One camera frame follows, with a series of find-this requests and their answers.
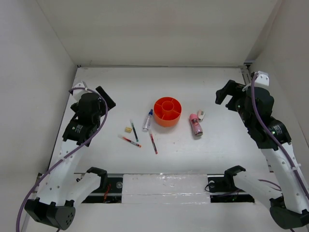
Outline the red gel pen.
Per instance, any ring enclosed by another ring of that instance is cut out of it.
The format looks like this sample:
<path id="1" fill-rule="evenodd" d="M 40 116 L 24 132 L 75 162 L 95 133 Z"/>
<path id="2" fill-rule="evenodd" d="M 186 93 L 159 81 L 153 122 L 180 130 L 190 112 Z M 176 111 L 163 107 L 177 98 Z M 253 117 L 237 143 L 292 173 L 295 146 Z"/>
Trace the red gel pen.
<path id="1" fill-rule="evenodd" d="M 118 135 L 118 137 L 119 137 L 120 139 L 124 140 L 124 141 L 127 141 L 127 142 L 133 144 L 134 146 L 137 146 L 137 147 L 141 148 L 141 145 L 138 144 L 137 142 L 134 142 L 134 141 L 132 141 L 132 140 L 130 140 L 130 139 L 128 139 L 128 138 L 122 136 L 122 135 Z"/>
<path id="2" fill-rule="evenodd" d="M 158 151 L 157 151 L 157 148 L 156 148 L 156 145 L 155 145 L 155 140 L 154 140 L 153 133 L 152 133 L 151 130 L 149 130 L 148 133 L 149 133 L 149 136 L 150 136 L 153 148 L 154 148 L 154 152 L 155 152 L 155 154 L 158 154 Z"/>

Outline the clear blue-cap spray bottle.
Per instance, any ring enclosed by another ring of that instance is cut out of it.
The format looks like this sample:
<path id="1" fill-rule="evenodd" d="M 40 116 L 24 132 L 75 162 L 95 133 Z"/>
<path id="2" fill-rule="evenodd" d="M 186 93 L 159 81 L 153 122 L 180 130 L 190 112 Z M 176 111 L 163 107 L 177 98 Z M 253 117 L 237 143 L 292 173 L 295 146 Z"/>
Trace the clear blue-cap spray bottle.
<path id="1" fill-rule="evenodd" d="M 145 118 L 145 122 L 142 127 L 143 131 L 148 131 L 150 129 L 152 118 L 153 118 L 153 109 L 149 111 L 149 113 L 147 114 Z"/>

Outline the green gel pen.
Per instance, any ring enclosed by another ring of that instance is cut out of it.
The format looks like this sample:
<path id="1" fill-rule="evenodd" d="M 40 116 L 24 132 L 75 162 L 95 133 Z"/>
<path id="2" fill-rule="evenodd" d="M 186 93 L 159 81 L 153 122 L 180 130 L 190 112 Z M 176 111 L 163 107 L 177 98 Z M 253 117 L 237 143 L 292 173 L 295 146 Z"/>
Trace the green gel pen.
<path id="1" fill-rule="evenodd" d="M 137 132 L 136 132 L 136 129 L 135 129 L 135 125 L 133 123 L 133 120 L 130 119 L 130 124 L 131 124 L 131 127 L 133 129 L 133 132 L 134 132 L 134 136 L 135 136 L 135 139 L 136 139 L 136 142 L 139 142 L 139 139 L 138 139 L 138 136 L 137 136 Z"/>

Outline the pink glue bottle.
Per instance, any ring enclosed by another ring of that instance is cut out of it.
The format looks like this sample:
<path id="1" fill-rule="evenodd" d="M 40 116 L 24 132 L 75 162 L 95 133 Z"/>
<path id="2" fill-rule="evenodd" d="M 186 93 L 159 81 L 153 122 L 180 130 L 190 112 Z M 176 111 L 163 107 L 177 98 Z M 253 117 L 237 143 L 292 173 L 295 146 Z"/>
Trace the pink glue bottle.
<path id="1" fill-rule="evenodd" d="M 190 121 L 190 124 L 191 124 L 193 135 L 196 136 L 196 137 L 202 136 L 203 135 L 203 130 L 202 130 L 202 127 L 201 127 L 201 125 L 199 123 L 197 115 L 196 114 L 191 114 L 189 116 L 189 121 Z"/>

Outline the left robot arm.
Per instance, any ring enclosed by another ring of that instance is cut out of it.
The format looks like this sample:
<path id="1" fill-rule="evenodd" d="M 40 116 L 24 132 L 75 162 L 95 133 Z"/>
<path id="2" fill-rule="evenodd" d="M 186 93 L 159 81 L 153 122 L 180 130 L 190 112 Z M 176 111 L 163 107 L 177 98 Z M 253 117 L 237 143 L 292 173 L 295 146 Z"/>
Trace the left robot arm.
<path id="1" fill-rule="evenodd" d="M 72 224 L 80 203 L 94 190 L 101 192 L 107 187 L 108 177 L 104 169 L 90 167 L 79 181 L 74 173 L 86 148 L 100 132 L 108 112 L 116 103 L 101 86 L 92 90 L 77 84 L 69 92 L 76 99 L 70 107 L 74 116 L 62 135 L 57 161 L 24 198 L 16 219 L 16 231 L 20 230 L 23 211 L 38 223 L 65 231 Z"/>

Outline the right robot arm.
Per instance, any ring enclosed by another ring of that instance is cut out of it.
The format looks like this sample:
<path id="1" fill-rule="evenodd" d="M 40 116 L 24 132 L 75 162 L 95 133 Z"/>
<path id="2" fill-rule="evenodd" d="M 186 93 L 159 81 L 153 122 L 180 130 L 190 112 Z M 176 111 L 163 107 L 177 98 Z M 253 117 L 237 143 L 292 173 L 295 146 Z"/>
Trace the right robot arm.
<path id="1" fill-rule="evenodd" d="M 216 185 L 225 191 L 240 189 L 248 193 L 269 210 L 275 223 L 284 230 L 308 225 L 309 187 L 293 154 L 287 128 L 271 115 L 274 98 L 265 88 L 246 87 L 233 80 L 216 91 L 216 104 L 221 104 L 228 95 L 231 100 L 226 105 L 227 109 L 239 114 L 248 134 L 266 157 L 281 189 L 273 190 L 239 165 L 227 169 Z"/>

